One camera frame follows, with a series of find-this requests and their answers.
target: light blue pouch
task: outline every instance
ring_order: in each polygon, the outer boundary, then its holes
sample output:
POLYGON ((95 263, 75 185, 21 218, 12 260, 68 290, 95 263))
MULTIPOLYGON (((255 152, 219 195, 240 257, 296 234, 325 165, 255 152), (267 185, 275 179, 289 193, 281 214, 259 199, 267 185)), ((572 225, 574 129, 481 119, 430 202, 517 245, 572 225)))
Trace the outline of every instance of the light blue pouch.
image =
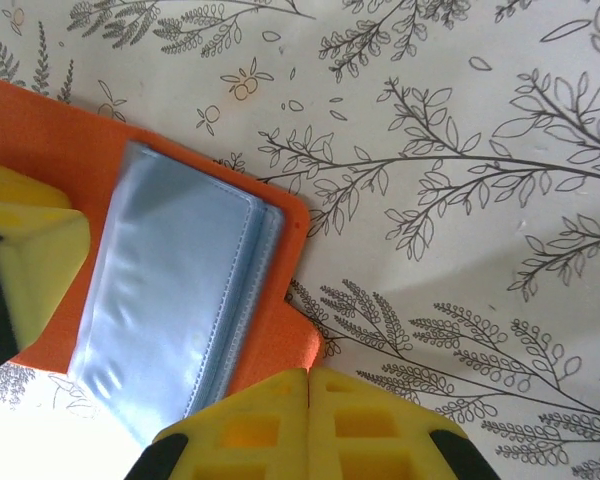
POLYGON ((221 398, 283 224, 261 199, 130 144, 70 378, 142 445, 221 398))

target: orange foam sheet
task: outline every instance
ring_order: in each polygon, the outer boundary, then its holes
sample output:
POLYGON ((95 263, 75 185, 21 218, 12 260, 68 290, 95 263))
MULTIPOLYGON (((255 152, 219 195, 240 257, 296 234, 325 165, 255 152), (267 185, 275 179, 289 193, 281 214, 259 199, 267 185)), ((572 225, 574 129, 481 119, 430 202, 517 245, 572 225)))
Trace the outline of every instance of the orange foam sheet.
POLYGON ((278 251, 230 392, 288 368, 315 365, 321 358, 320 334, 306 317, 284 302, 309 228, 308 211, 299 199, 155 133, 0 81, 0 164, 64 191, 73 208, 88 217, 92 239, 87 260, 42 336, 14 361, 43 370, 67 371, 109 201, 130 140, 257 195, 285 214, 278 251))

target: white tablecloth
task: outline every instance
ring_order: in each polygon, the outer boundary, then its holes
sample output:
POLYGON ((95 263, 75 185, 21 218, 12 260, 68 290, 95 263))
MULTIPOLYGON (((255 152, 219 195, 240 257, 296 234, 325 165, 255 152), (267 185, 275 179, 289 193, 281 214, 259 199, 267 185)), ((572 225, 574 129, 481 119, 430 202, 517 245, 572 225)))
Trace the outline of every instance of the white tablecloth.
MULTIPOLYGON (((599 0, 0 0, 0 78, 300 195, 289 296, 331 366, 503 478, 600 478, 599 0)), ((62 375, 0 369, 0 478, 138 454, 62 375)))

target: yellow foam block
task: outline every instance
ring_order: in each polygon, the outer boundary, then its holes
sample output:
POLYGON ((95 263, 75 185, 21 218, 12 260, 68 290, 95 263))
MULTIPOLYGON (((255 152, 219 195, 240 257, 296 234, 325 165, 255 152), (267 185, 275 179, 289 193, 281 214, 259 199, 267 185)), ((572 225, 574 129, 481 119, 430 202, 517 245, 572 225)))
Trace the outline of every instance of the yellow foam block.
POLYGON ((456 479, 429 433, 451 420, 327 368, 309 377, 311 480, 456 479))
POLYGON ((292 369, 163 430, 189 441, 172 479, 305 480, 307 372, 292 369))
POLYGON ((0 166, 0 202, 71 208, 69 198, 57 188, 2 166, 0 166))
POLYGON ((288 370, 162 431, 127 479, 175 465, 160 478, 455 480, 430 436, 436 431, 467 438, 451 420, 361 380, 328 368, 308 378, 288 370), (188 440, 167 460, 164 442, 179 442, 175 434, 188 440))
POLYGON ((31 345, 89 251, 76 210, 0 202, 0 284, 19 350, 31 345))

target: stitched seam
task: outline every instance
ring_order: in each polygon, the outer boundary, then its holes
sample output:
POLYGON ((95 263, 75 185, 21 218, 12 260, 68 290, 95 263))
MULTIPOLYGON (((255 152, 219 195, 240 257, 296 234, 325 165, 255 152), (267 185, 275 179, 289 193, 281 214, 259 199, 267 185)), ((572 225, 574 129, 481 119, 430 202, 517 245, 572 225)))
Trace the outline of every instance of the stitched seam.
MULTIPOLYGON (((268 230, 267 230, 267 232, 271 233, 273 231, 273 227, 274 227, 273 225, 270 225, 269 228, 268 228, 268 230)), ((274 241, 274 236, 270 235, 269 238, 267 239, 267 243, 265 243, 265 246, 264 246, 265 252, 269 250, 269 247, 273 244, 273 241, 274 241)), ((264 266, 265 266, 266 263, 267 263, 267 255, 264 255, 260 259, 260 263, 258 265, 258 269, 256 270, 255 277, 256 277, 257 281, 253 282, 253 284, 251 285, 251 288, 249 289, 249 292, 247 293, 247 303, 252 303, 253 302, 253 297, 255 296, 255 291, 256 291, 256 285, 258 285, 260 283, 260 281, 262 280, 261 277, 262 277, 262 273, 263 273, 264 266)), ((246 325, 245 325, 246 318, 245 317, 247 317, 247 313, 246 312, 248 310, 251 310, 252 314, 254 313, 254 309, 253 308, 251 308, 251 309, 244 309, 242 311, 242 314, 240 315, 240 318, 238 320, 238 324, 236 325, 236 330, 234 332, 233 339, 231 340, 231 345, 229 346, 229 352, 227 354, 227 360, 230 361, 232 359, 232 357, 233 357, 234 363, 235 363, 235 355, 237 353, 239 344, 241 344, 242 340, 243 340, 242 333, 246 329, 246 325)), ((221 383, 220 383, 220 385, 221 385, 222 388, 226 387, 225 384, 226 384, 227 379, 229 378, 229 376, 230 375, 228 373, 228 370, 224 370, 223 373, 221 374, 221 380, 220 380, 221 383)))
MULTIPOLYGON (((232 189, 226 188, 222 184, 216 183, 216 181, 213 181, 213 179, 211 179, 211 180, 212 180, 211 185, 213 185, 214 187, 224 190, 225 192, 237 197, 240 200, 244 200, 244 197, 241 197, 237 192, 234 192, 232 189)), ((236 253, 234 254, 233 260, 231 262, 231 270, 229 272, 229 277, 227 278, 227 282, 225 283, 225 286, 224 286, 224 292, 222 293, 222 298, 220 300, 220 306, 218 307, 218 311, 216 312, 216 318, 213 321, 213 326, 211 327, 211 334, 209 335, 209 341, 207 342, 207 348, 205 349, 204 354, 202 356, 200 370, 198 371, 198 374, 196 375, 196 379, 193 384, 193 388, 191 390, 191 395, 189 396, 189 401, 187 402, 187 407, 185 408, 185 411, 182 416, 183 419, 187 417, 187 413, 189 412, 189 410, 191 409, 191 405, 193 404, 193 399, 194 399, 196 393, 198 392, 198 388, 200 387, 200 382, 202 380, 202 372, 204 371, 204 369, 207 365, 207 361, 209 360, 209 350, 211 350, 211 346, 213 344, 213 340, 215 339, 216 331, 218 329, 218 323, 220 321, 220 316, 225 307, 225 303, 227 300, 227 293, 229 291, 229 285, 231 284, 231 280, 232 280, 233 274, 235 272, 236 263, 238 261, 238 256, 239 256, 240 252, 242 251, 242 247, 244 245, 244 236, 247 231, 247 226, 249 225, 249 219, 251 217, 252 212, 253 212, 253 204, 250 203, 249 209, 247 210, 246 218, 244 220, 244 223, 242 224, 242 231, 240 232, 240 238, 238 239, 238 248, 236 249, 236 253)))

